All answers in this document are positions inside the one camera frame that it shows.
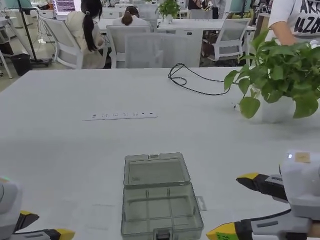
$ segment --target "white t-shirt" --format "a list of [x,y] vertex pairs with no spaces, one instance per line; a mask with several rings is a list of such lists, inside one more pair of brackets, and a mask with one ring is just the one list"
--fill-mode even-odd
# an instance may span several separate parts
[[[81,51],[84,54],[83,69],[101,69],[105,63],[102,61],[102,56],[98,51],[89,51],[88,45],[83,30],[83,21],[85,14],[81,11],[72,11],[68,14],[65,21],[66,26],[78,43]],[[102,39],[98,23],[94,22],[92,37],[95,46],[98,48],[99,42]]]
[[[122,17],[116,18],[115,20],[113,20],[113,26],[125,26],[122,22],[121,22]],[[132,23],[129,26],[150,26],[150,24],[144,20],[141,19],[139,17],[137,17],[136,15],[132,15]]]
[[[320,3],[308,0],[274,0],[269,24],[286,22],[298,41],[320,38]],[[272,30],[266,40],[275,38]]]

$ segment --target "power strip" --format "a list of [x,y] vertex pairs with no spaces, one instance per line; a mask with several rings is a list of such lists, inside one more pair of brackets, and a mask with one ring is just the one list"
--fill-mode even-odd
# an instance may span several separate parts
[[88,119],[86,119],[86,121],[115,120],[115,119],[153,119],[157,117],[158,117],[157,114],[152,111],[116,112],[116,113],[92,114]]

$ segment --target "black cable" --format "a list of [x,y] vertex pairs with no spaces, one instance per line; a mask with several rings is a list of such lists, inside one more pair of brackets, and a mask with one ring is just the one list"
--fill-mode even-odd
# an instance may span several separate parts
[[[212,82],[217,82],[217,83],[224,83],[224,81],[222,80],[214,80],[214,79],[209,79],[209,78],[206,78],[204,76],[201,76],[199,75],[198,73],[192,71],[190,68],[188,68],[185,64],[183,63],[177,63],[175,66],[173,66],[170,71],[169,71],[169,74],[168,74],[168,78],[176,85],[184,88],[184,89],[187,89],[189,91],[192,91],[194,93],[198,93],[198,94],[203,94],[203,95],[207,95],[207,96],[222,96],[222,95],[225,95],[227,94],[229,91],[230,91],[230,87],[227,91],[225,92],[221,92],[221,93],[206,93],[206,92],[202,92],[202,91],[198,91],[198,90],[195,90],[195,89],[192,89],[192,88],[189,88],[189,87],[186,87],[188,81],[184,78],[184,77],[181,77],[181,76],[174,76],[175,73],[177,73],[179,70],[181,70],[182,68],[186,68],[187,70],[189,70],[189,72],[193,73],[194,75],[204,79],[204,80],[208,80],[208,81],[212,81]],[[184,81],[184,83],[178,83],[176,80],[177,79],[181,79]]]

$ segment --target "gray plastic box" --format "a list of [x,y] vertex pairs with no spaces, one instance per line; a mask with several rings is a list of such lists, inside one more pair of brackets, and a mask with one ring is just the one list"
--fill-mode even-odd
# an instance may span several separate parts
[[125,157],[123,240],[197,240],[203,227],[181,153]]

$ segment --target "trash bin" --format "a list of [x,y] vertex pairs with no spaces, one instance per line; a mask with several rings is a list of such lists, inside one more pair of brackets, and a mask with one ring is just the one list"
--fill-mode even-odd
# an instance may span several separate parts
[[20,77],[32,70],[29,54],[21,53],[18,55],[14,55],[11,57],[11,62],[14,66],[16,73]]

